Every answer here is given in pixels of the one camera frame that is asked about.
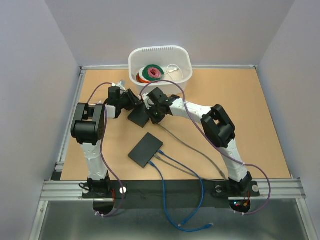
white plastic bin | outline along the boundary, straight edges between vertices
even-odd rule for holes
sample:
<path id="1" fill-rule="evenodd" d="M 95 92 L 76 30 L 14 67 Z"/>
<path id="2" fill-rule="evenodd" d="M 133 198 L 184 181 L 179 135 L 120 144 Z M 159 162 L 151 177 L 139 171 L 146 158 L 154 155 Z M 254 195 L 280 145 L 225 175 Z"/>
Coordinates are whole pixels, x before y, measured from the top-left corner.
<path id="1" fill-rule="evenodd" d="M 174 82 L 177 83 L 183 90 L 186 89 L 188 80 L 193 74 L 189 54 L 180 46 L 152 46 L 138 48 L 129 56 L 129 77 L 130 80 L 136 85 L 139 93 L 146 83 L 137 82 L 137 74 L 141 68 L 151 64 L 158 65 L 164 71 L 167 70 L 167 66 L 170 64 L 179 66 L 183 73 L 183 79 Z M 151 84 L 143 92 L 149 93 L 156 87 L 160 88 L 165 94 L 181 93 L 177 86 L 168 82 Z"/>

white wall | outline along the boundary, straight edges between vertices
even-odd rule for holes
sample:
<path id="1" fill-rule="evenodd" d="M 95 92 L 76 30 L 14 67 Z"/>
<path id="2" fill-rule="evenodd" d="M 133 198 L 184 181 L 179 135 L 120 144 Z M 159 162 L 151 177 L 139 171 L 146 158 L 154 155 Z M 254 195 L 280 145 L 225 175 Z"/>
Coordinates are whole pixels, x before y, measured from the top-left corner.
<path id="1" fill-rule="evenodd" d="M 296 0 L 258 67 L 291 173 L 320 236 L 320 1 Z"/>
<path id="2" fill-rule="evenodd" d="M 0 8 L 0 239 L 28 239 L 79 77 L 44 0 Z"/>
<path id="3" fill-rule="evenodd" d="M 294 0 L 45 0 L 80 66 L 178 45 L 192 64 L 258 64 Z"/>

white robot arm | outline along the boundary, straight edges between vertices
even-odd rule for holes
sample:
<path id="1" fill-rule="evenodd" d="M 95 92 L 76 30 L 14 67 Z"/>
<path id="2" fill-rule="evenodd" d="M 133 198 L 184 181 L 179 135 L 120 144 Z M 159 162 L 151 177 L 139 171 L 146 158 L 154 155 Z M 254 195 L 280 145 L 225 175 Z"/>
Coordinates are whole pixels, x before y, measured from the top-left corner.
<path id="1" fill-rule="evenodd" d="M 142 99 L 154 124 L 162 121 L 167 114 L 190 119 L 183 99 L 175 95 L 167 97 L 159 88 L 144 94 Z M 187 102 L 186 106 L 192 119 L 202 125 L 207 138 L 219 148 L 228 169 L 229 179 L 238 185 L 239 191 L 244 191 L 252 177 L 247 168 L 240 164 L 243 161 L 236 145 L 235 126 L 226 111 L 220 105 L 209 107 Z"/>

blue cable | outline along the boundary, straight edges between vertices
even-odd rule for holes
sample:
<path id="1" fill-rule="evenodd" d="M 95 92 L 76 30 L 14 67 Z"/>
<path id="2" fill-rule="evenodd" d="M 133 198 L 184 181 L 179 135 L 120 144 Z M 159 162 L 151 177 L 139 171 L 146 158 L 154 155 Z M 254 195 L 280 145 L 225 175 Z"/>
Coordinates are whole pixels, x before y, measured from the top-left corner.
<path id="1" fill-rule="evenodd" d="M 158 153 L 160 153 L 161 155 L 165 156 L 166 158 L 170 159 L 171 161 L 179 164 L 180 166 L 188 169 L 190 172 L 192 172 L 194 175 L 197 176 L 197 178 L 200 180 L 200 183 L 201 183 L 201 188 L 202 188 L 202 195 L 201 195 L 201 200 L 200 200 L 200 203 L 198 205 L 198 207 L 196 208 L 196 210 L 191 213 L 190 216 L 188 216 L 185 220 L 183 220 L 180 224 L 179 224 L 179 227 L 186 224 L 186 222 L 188 222 L 197 212 L 198 210 L 201 208 L 202 206 L 202 203 L 204 202 L 204 197 L 205 197 L 205 187 L 204 187 L 204 183 L 201 179 L 201 177 L 195 173 L 195 171 L 193 171 L 192 169 L 190 169 L 189 167 L 187 167 L 186 165 L 183 165 L 181 162 L 178 162 L 177 160 L 174 160 L 173 158 L 169 157 L 168 155 L 166 155 L 163 151 L 161 151 L 160 149 L 158 150 Z"/>
<path id="2" fill-rule="evenodd" d="M 160 176 L 161 176 L 162 185 L 163 185 L 163 205 L 164 205 L 164 212 L 165 212 L 167 218 L 169 219 L 169 221 L 171 222 L 171 224 L 172 224 L 173 226 L 175 226 L 177 229 L 179 229 L 179 230 L 181 230 L 181 231 L 184 231 L 184 232 L 188 232 L 188 233 L 197 232 L 197 231 L 201 231 L 201 230 L 203 230 L 203 229 L 208 229 L 208 228 L 212 227 L 213 223 L 209 223 L 209 224 L 207 224 L 207 225 L 205 225 L 205 226 L 203 226 L 203 227 L 188 230 L 188 229 L 183 229 L 183 228 L 181 228 L 180 226 L 181 226 L 182 224 L 177 225 L 177 224 L 171 219 L 171 217 L 170 217 L 170 215 L 169 215 L 169 213 L 168 213 L 168 210 L 167 210 L 167 205 L 166 205 L 166 185 L 165 185 L 164 176 L 162 175 L 162 173 L 161 173 L 161 171 L 159 170 L 159 168 L 158 168 L 152 161 L 149 161 L 149 164 L 150 164 L 151 166 L 153 166 L 153 167 L 158 171 L 158 173 L 159 173 Z M 187 221 L 188 221 L 188 220 L 199 210 L 199 208 L 201 207 L 201 204 L 202 204 L 202 202 L 203 202 L 203 195 L 204 195 L 204 191 L 202 192 L 202 199 L 201 199 L 202 201 L 201 201 L 201 203 L 199 204 L 199 207 L 197 208 L 197 210 L 196 210 L 190 217 L 187 218 Z"/>

screw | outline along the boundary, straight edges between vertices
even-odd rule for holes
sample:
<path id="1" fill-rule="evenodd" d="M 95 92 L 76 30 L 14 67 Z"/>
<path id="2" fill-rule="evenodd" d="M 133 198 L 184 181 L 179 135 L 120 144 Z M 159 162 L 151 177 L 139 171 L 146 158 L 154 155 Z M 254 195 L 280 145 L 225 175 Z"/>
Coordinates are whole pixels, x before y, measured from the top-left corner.
<path id="1" fill-rule="evenodd" d="M 253 185 L 252 191 L 254 191 L 255 193 L 259 192 L 259 187 L 257 185 Z"/>
<path id="2" fill-rule="evenodd" d="M 215 187 L 215 191 L 218 193 L 218 194 L 220 194 L 220 193 L 222 193 L 222 187 L 221 186 L 216 186 Z"/>

